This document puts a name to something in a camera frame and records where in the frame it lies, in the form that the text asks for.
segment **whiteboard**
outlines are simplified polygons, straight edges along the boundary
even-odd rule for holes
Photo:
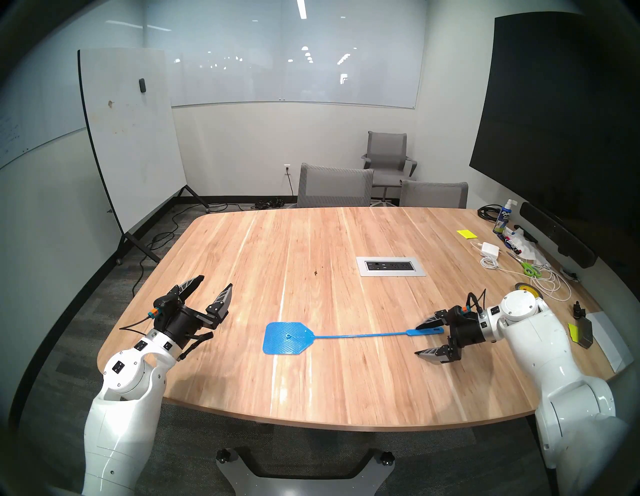
[[[109,0],[54,32],[24,57],[0,90],[0,168],[84,127],[77,50],[141,47],[142,19],[139,0]]]
[[[296,2],[282,3],[282,56],[293,59],[282,74],[283,100],[415,108],[425,0],[323,0],[306,7],[302,20]],[[301,57],[307,52],[313,64]]]
[[[173,106],[280,98],[280,0],[149,0]]]
[[[164,52],[98,48],[78,51],[78,60],[96,161],[118,225],[127,232],[187,184]]]
[[[296,0],[148,0],[147,22],[162,29],[149,29],[145,46],[166,52],[172,105],[415,107],[425,0],[306,0],[305,7],[301,19]]]

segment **black tv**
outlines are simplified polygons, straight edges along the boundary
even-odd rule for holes
[[[470,166],[591,248],[640,299],[640,83],[584,16],[497,17]]]

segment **conference table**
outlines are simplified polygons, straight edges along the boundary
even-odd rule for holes
[[[402,332],[436,310],[464,305],[486,288],[493,306],[528,278],[483,268],[476,242],[497,244],[492,224],[475,210],[339,207],[233,212],[197,218],[135,295],[98,354],[98,368],[139,335],[119,330],[146,316],[152,302],[199,274],[187,300],[205,311],[233,283],[229,314],[167,375],[172,403],[242,419],[350,431],[414,431],[475,426],[523,417],[538,395],[506,340],[463,349],[462,360],[437,365],[415,355],[446,343],[444,334],[319,339],[299,355],[266,355],[267,324],[302,322],[316,335]],[[356,257],[416,257],[426,275],[361,277]],[[511,257],[502,267],[522,271]],[[563,323],[572,303],[599,309],[580,285],[560,302],[545,298]],[[563,298],[566,293],[559,292]],[[147,332],[152,321],[137,327]],[[584,374],[614,373],[596,341],[571,343]]]

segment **office chair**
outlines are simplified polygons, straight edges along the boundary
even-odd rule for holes
[[[372,170],[318,167],[303,163],[300,167],[298,203],[292,206],[368,207],[372,184]]]
[[[466,209],[468,192],[466,182],[402,181],[400,206]]]
[[[409,180],[418,165],[413,159],[406,156],[406,134],[391,134],[389,132],[369,131],[367,153],[362,156],[364,168],[373,169],[373,187],[384,188],[382,201],[375,202],[371,206],[384,205],[387,201],[387,188],[400,188],[400,181]],[[404,163],[411,161],[409,176],[404,174]]]

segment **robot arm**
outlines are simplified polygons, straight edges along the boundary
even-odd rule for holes
[[[541,298],[512,291],[491,308],[482,308],[475,296],[472,299],[474,305],[467,299],[464,307],[441,310],[422,323],[431,326],[442,319],[440,325],[449,326],[450,336],[446,345],[416,355],[443,364],[460,360],[462,348],[470,344],[506,339],[518,365],[538,389],[536,423],[545,464],[557,469],[560,494],[580,494],[625,431],[626,424],[616,418],[608,384],[580,372],[564,326]]]
[[[156,437],[166,373],[213,337],[211,332],[196,335],[199,329],[216,329],[228,314],[231,284],[207,307],[206,314],[185,306],[184,301],[203,279],[201,275],[176,285],[156,299],[149,312],[154,329],[107,362],[102,390],[84,426],[83,495],[133,495]],[[191,340],[194,343],[183,352]],[[148,355],[155,357],[155,367],[145,360]]]

